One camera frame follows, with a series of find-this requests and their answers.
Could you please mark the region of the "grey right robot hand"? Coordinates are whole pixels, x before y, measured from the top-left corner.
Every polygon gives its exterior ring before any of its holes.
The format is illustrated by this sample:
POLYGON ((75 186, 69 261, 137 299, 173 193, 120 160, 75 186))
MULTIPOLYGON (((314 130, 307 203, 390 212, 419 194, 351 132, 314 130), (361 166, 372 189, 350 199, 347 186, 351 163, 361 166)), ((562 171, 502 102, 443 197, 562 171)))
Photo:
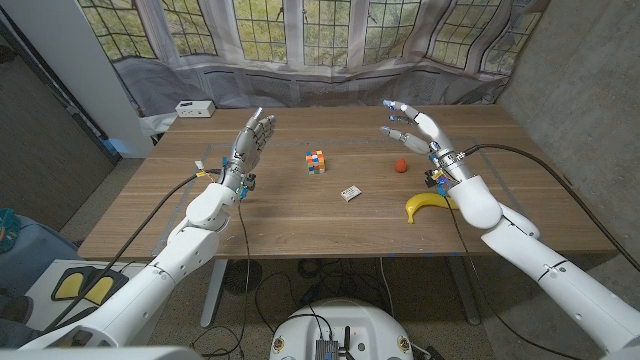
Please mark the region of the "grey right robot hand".
POLYGON ((452 150, 453 145, 439 125, 431 117, 408 104, 394 100, 384 100, 383 104, 391 110, 403 112, 408 118, 408 123, 415 126, 419 132, 428 137, 430 141, 427 142, 416 135, 403 133, 388 126, 380 127, 380 132, 403 143, 416 154, 433 156, 432 162, 437 167, 441 167, 442 163, 437 159, 436 153, 440 150, 452 150))

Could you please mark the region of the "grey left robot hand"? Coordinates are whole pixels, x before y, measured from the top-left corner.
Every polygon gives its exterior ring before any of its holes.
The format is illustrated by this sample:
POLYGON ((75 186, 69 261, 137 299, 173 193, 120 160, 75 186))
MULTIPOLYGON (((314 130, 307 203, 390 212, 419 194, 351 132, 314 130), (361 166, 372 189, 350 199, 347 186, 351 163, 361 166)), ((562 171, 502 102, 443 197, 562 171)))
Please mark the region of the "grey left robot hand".
POLYGON ((261 117, 262 112, 263 108, 259 107, 238 133, 225 166, 226 170, 249 174, 259 163, 260 154, 274 134, 276 126, 275 116, 261 117))

